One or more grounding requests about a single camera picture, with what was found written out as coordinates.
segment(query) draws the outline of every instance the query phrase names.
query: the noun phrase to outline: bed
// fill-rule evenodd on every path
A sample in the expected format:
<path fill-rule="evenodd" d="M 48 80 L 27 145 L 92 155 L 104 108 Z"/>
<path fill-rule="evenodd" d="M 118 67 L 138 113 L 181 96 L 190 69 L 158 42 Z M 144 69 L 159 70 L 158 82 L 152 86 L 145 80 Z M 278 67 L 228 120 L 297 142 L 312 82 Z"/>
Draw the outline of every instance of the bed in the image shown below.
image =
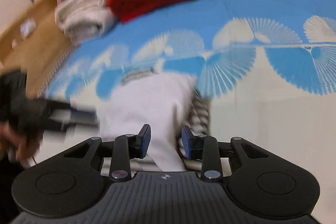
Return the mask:
<path fill-rule="evenodd" d="M 241 136 L 309 170 L 321 187 L 312 215 L 331 224 L 336 218 L 335 20 L 332 0 L 178 4 L 117 25 L 72 50 L 39 93 L 94 105 L 102 115 L 111 91 L 131 71 L 195 75 L 197 90 L 211 98 L 210 134 L 220 141 Z M 61 142 L 46 132 L 35 159 L 95 134 L 76 129 Z M 225 161 L 223 168 L 229 175 Z"/>

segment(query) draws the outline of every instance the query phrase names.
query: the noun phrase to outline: human hand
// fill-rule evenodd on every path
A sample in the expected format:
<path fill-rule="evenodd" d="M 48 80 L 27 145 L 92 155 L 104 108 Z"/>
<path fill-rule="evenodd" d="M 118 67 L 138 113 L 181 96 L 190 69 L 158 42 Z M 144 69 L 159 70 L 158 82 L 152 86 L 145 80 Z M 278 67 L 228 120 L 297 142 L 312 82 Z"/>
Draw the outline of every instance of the human hand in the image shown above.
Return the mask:
<path fill-rule="evenodd" d="M 0 140 L 16 147 L 16 160 L 25 160 L 32 157 L 40 147 L 42 133 L 27 142 L 27 137 L 17 134 L 8 122 L 0 122 Z"/>

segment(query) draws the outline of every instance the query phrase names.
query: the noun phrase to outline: wooden floor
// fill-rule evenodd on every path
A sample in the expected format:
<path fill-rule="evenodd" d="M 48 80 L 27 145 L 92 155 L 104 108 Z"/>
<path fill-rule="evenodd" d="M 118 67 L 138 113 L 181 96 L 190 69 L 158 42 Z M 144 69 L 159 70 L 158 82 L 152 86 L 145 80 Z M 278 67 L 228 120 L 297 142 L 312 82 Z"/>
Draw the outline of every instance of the wooden floor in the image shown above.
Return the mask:
<path fill-rule="evenodd" d="M 13 68 L 27 71 L 28 96 L 37 95 L 70 47 L 69 38 L 65 37 L 55 24 L 56 3 L 56 0 L 39 1 L 0 35 L 0 61 L 4 66 L 0 73 Z M 20 25 L 27 18 L 33 18 L 37 27 L 23 40 Z"/>

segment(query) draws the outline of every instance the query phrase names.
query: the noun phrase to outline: folded white towel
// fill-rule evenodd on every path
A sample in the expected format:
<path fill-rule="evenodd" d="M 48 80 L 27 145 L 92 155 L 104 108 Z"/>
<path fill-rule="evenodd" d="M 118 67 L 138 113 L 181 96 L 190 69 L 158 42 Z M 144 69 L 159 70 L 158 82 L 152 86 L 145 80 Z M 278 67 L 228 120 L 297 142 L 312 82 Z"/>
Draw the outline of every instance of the folded white towel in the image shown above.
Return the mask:
<path fill-rule="evenodd" d="M 176 137 L 189 114 L 194 83 L 189 75 L 161 73 L 117 87 L 101 115 L 101 137 L 137 134 L 148 123 L 152 132 L 149 157 L 164 172 L 184 171 Z"/>
<path fill-rule="evenodd" d="M 116 21 L 106 0 L 65 0 L 55 9 L 56 25 L 73 42 L 101 35 Z"/>

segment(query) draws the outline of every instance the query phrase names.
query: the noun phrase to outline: metal screw head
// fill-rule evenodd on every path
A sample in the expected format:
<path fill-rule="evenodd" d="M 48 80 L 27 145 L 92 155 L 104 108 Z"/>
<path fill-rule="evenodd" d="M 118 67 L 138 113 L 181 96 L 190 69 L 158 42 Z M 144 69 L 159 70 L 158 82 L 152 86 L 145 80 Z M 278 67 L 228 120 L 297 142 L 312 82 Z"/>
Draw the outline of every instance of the metal screw head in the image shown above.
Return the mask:
<path fill-rule="evenodd" d="M 221 173 L 215 170 L 208 170 L 204 173 L 204 176 L 208 179 L 218 179 L 221 176 Z"/>
<path fill-rule="evenodd" d="M 111 176 L 114 179 L 123 179 L 128 176 L 128 173 L 124 170 L 115 170 L 112 172 Z"/>

